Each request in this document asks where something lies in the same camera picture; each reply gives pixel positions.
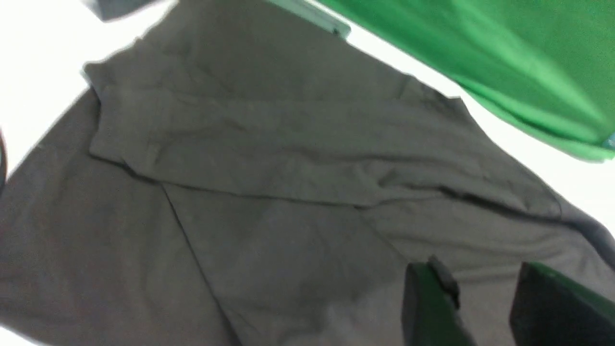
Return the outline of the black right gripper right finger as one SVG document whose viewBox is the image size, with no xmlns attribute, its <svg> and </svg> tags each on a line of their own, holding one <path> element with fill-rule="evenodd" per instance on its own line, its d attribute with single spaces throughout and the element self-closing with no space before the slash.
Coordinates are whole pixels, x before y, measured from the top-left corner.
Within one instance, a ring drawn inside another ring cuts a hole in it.
<svg viewBox="0 0 615 346">
<path fill-rule="evenodd" d="M 524 262 L 509 317 L 517 346 L 613 346 L 615 305 L 564 274 Z"/>
</svg>

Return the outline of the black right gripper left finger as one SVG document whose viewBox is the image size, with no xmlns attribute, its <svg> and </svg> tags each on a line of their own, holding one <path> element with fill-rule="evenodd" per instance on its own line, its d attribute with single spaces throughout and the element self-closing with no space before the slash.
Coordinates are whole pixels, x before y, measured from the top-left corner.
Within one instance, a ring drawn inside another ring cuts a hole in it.
<svg viewBox="0 0 615 346">
<path fill-rule="evenodd" d="M 402 302 L 405 346 L 474 346 L 459 315 L 460 288 L 448 268 L 436 257 L 409 263 Z"/>
</svg>

